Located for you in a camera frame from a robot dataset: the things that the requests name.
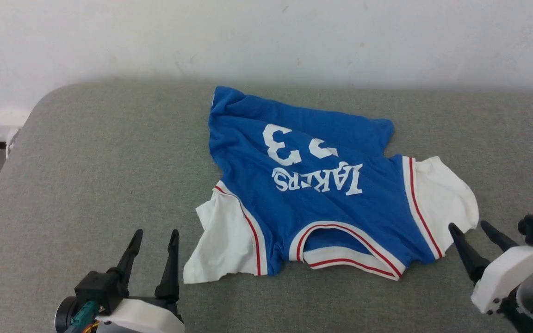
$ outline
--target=red stripe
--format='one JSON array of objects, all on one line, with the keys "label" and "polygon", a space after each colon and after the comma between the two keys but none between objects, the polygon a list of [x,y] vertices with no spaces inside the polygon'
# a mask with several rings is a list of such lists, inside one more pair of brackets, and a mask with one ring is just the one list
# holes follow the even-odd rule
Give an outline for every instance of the red stripe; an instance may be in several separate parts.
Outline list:
[{"label": "red stripe", "polygon": [[381,270],[379,268],[376,268],[376,267],[369,267],[369,266],[366,266],[366,265],[364,265],[362,263],[358,263],[355,260],[346,259],[346,258],[319,261],[318,263],[310,264],[310,267],[316,267],[316,266],[326,265],[326,264],[330,264],[330,263],[338,263],[339,261],[344,261],[344,262],[347,262],[347,263],[352,263],[352,264],[355,264],[355,265],[359,265],[359,266],[363,267],[366,270],[376,271],[376,272],[384,274],[384,275],[394,276],[394,274],[392,274],[391,272],[386,272],[386,271],[383,271],[383,270]]},{"label": "red stripe", "polygon": [[[218,189],[223,194],[226,194],[228,196],[233,196],[233,195],[231,195],[229,193],[225,193],[218,186],[216,186],[215,188]],[[242,209],[242,213],[244,214],[244,218],[248,222],[248,225],[250,226],[250,229],[252,229],[252,233],[254,234],[254,244],[256,244],[256,272],[258,272],[257,275],[260,275],[260,249],[259,249],[259,245],[258,245],[258,234],[256,233],[256,229],[254,229],[254,226],[250,222],[250,219],[248,219],[248,217],[246,216],[246,213],[244,213],[243,209]]]},{"label": "red stripe", "polygon": [[429,230],[429,227],[427,227],[427,222],[425,222],[425,219],[423,218],[423,215],[421,214],[421,211],[419,210],[419,206],[416,204],[416,198],[415,198],[415,178],[413,177],[413,159],[409,157],[409,164],[410,164],[410,192],[412,193],[413,197],[413,203],[415,204],[416,213],[419,215],[419,218],[421,221],[423,221],[423,226],[425,227],[425,230],[427,230],[427,234],[429,235],[429,238],[431,238],[431,242],[433,242],[433,245],[435,246],[435,249],[437,250],[438,255],[440,255],[440,258],[443,257],[441,255],[440,247],[437,246],[437,243],[435,242],[435,239],[433,238],[433,235],[431,234],[431,231]]},{"label": "red stripe", "polygon": [[311,226],[309,229],[307,229],[304,234],[302,235],[302,237],[300,238],[300,242],[299,244],[297,245],[297,260],[298,261],[301,261],[300,260],[300,254],[301,254],[301,250],[303,248],[303,240],[305,238],[305,236],[307,234],[309,234],[310,230],[314,229],[314,228],[317,228],[317,227],[323,227],[323,226],[335,226],[337,228],[341,228],[341,229],[344,229],[344,230],[347,230],[349,232],[351,232],[353,235],[355,235],[355,237],[359,238],[362,242],[364,242],[365,244],[367,244],[368,246],[368,249],[374,251],[376,253],[376,255],[378,255],[378,257],[381,257],[390,267],[392,267],[392,269],[396,272],[396,274],[398,274],[398,278],[400,278],[402,276],[402,274],[400,274],[400,271],[398,269],[396,269],[396,267],[390,262],[390,260],[388,260],[386,257],[384,257],[383,255],[381,255],[381,253],[379,253],[374,247],[372,247],[371,244],[369,244],[367,242],[367,240],[364,240],[364,238],[362,238],[361,236],[359,236],[359,234],[357,234],[357,232],[354,232],[353,230],[347,228],[347,227],[344,227],[344,226],[340,226],[340,225],[334,225],[334,224],[331,224],[331,225],[314,225],[314,226]]}]

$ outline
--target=black circular robot part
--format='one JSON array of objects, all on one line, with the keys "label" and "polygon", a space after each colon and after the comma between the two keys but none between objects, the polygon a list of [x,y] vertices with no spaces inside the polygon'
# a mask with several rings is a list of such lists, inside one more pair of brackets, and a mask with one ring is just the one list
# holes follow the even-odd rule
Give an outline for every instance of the black circular robot part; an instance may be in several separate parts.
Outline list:
[{"label": "black circular robot part", "polygon": [[64,333],[71,325],[72,318],[78,313],[78,301],[75,296],[67,297],[59,304],[55,314],[55,330]]}]

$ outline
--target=white wall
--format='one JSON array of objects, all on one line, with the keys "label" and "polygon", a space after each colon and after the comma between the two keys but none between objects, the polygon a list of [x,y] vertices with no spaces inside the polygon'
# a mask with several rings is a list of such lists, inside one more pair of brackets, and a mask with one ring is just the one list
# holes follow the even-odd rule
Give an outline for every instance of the white wall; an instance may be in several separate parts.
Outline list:
[{"label": "white wall", "polygon": [[533,89],[533,0],[0,0],[0,133],[108,76]]}]

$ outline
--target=white robot part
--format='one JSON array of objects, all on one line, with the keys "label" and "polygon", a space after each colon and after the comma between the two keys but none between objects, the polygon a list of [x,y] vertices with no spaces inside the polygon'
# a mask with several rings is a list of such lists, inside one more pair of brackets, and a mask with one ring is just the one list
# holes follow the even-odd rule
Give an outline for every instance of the white robot part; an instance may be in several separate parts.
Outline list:
[{"label": "white robot part", "polygon": [[138,299],[123,299],[110,316],[96,320],[97,333],[184,333],[184,324],[172,312]]},{"label": "white robot part", "polygon": [[486,267],[482,278],[474,286],[472,303],[483,314],[489,310],[496,312],[501,301],[531,275],[533,247],[512,247]]}]

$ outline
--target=blue fabric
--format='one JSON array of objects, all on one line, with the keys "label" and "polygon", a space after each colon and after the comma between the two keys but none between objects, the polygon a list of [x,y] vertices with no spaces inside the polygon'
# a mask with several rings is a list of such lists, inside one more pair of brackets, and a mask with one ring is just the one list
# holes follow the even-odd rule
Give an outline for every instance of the blue fabric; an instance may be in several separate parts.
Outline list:
[{"label": "blue fabric", "polygon": [[[292,150],[298,150],[301,162],[281,165],[269,156],[264,137],[269,124],[291,130],[273,133],[273,141],[285,145],[276,150],[276,156],[287,159]],[[402,156],[387,159],[383,155],[393,133],[390,120],[294,107],[219,86],[211,107],[209,129],[209,148],[223,172],[222,181],[241,199],[264,234],[268,274],[279,272],[282,261],[288,260],[294,236],[316,221],[356,226],[406,267],[413,260],[424,263],[434,260],[410,214]],[[319,158],[312,154],[309,143],[315,138],[323,141],[319,147],[335,148],[338,156]],[[330,170],[339,169],[341,162],[351,168],[339,190]],[[362,166],[357,175],[354,171],[358,165]],[[299,182],[290,181],[281,169],[292,178],[297,173]],[[339,170],[339,175],[344,174],[344,169]],[[314,177],[309,186],[301,186],[308,179],[300,175],[316,171],[322,171],[318,173],[320,177],[328,173],[328,191],[322,191],[324,186],[320,191],[315,189],[319,181]],[[348,195],[355,175],[354,188],[362,192]],[[368,253],[355,238],[332,229],[316,230],[305,246],[314,249],[339,245]]]}]

